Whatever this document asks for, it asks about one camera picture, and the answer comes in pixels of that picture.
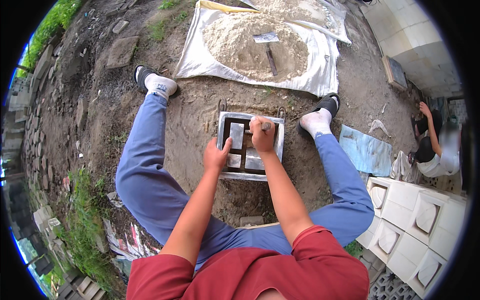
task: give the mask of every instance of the wall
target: wall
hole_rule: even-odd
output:
[[[398,61],[424,95],[461,95],[460,79],[429,17],[414,0],[377,0],[361,7],[384,55]]]

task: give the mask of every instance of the white sock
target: white sock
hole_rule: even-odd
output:
[[[319,135],[332,134],[331,121],[332,114],[326,108],[321,108],[319,111],[301,117],[300,125],[315,139]]]
[[[138,67],[136,78],[138,80],[138,74],[143,67]],[[160,95],[165,99],[173,95],[177,91],[177,83],[167,77],[158,76],[156,74],[150,74],[145,78],[145,86],[148,90],[148,94]]]

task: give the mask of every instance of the dirt ground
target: dirt ground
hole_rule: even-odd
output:
[[[193,16],[190,1],[183,1],[170,10],[158,10],[161,0],[138,0],[127,12],[106,17],[105,13],[115,2],[86,2],[66,31],[56,79],[47,84],[39,97],[45,99],[41,121],[42,130],[47,134],[45,153],[55,168],[57,183],[48,194],[54,202],[55,213],[61,218],[68,214],[69,208],[56,205],[52,199],[60,197],[60,181],[69,170],[85,166],[91,170],[94,180],[105,176],[107,192],[115,191],[115,172],[123,145],[114,137],[130,132],[144,100],[144,94],[131,80],[132,69],[137,63],[147,64],[159,71],[168,69],[163,75],[171,78]],[[237,0],[227,0],[227,5],[245,6]],[[345,26],[353,44],[348,47],[342,42],[337,43],[340,51],[337,62],[338,93],[342,106],[332,122],[332,131],[338,138],[343,123],[368,133],[368,124],[379,119],[392,138],[380,129],[371,135],[390,143],[392,154],[399,150],[408,152],[416,145],[410,115],[418,113],[416,104],[421,101],[421,93],[412,86],[400,93],[386,82],[381,53],[367,21],[357,5],[348,1],[346,5],[350,11]],[[99,17],[98,21],[90,16],[84,17],[84,13],[91,9],[95,9],[92,15]],[[188,13],[187,18],[181,23],[174,22],[173,17],[181,11]],[[117,35],[112,33],[112,28],[119,19],[130,23]],[[166,37],[156,42],[150,37],[149,25],[162,19],[167,20]],[[102,32],[105,36],[99,39]],[[131,64],[106,69],[112,43],[118,38],[136,35],[140,36],[140,40]],[[78,53],[84,48],[87,51],[81,58]],[[168,103],[165,168],[187,194],[193,192],[201,178],[204,148],[216,136],[217,103],[225,98],[228,99],[229,111],[275,116],[279,106],[286,107],[283,166],[309,211],[332,202],[313,140],[301,138],[295,130],[297,119],[318,101],[315,96],[276,88],[264,97],[261,86],[210,76],[178,79],[177,83],[182,93]],[[80,96],[86,97],[89,103],[83,129],[76,128],[77,100]],[[207,132],[205,123],[209,124]],[[77,140],[80,141],[79,150],[75,146]],[[107,198],[104,201],[105,206],[112,208],[110,219],[117,232],[130,233],[130,223],[137,222],[128,210],[115,208]],[[240,224],[242,216],[263,215],[266,223],[276,221],[266,182],[221,180],[217,186],[213,215],[233,226]],[[151,236],[148,240],[152,245],[156,244]]]

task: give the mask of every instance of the hand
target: hand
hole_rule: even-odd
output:
[[[432,112],[430,111],[430,108],[425,104],[425,102],[420,102],[420,111],[423,113],[427,119],[432,117]]]
[[[262,123],[271,123],[269,130],[263,131]],[[275,124],[267,118],[254,116],[250,120],[250,131],[253,133],[252,143],[258,154],[273,152],[273,137]]]
[[[218,174],[223,169],[225,162],[227,161],[228,152],[232,147],[232,138],[229,137],[225,141],[225,146],[223,146],[223,150],[219,150],[216,147],[216,137],[211,139],[208,144],[207,148],[205,149],[204,154],[204,169],[205,173],[208,171],[213,171]]]

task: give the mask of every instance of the person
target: person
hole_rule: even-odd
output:
[[[419,171],[426,177],[454,175],[460,170],[460,131],[453,122],[442,126],[442,116],[436,109],[430,111],[424,102],[420,102],[421,120],[415,121],[412,115],[412,126],[415,138],[427,130],[429,136],[421,139],[416,152],[408,155],[409,163],[417,163]]]
[[[219,174],[231,147],[206,146],[204,173],[189,197],[163,168],[167,99],[177,84],[137,66],[133,79],[147,91],[121,156],[116,187],[138,222],[164,247],[132,263],[127,299],[365,299],[365,266],[342,247],[373,220],[358,172],[330,131],[338,95],[324,97],[300,119],[314,138],[334,203],[308,214],[273,151],[275,127],[263,132],[253,117],[252,142],[268,179],[279,225],[235,229],[211,215]]]

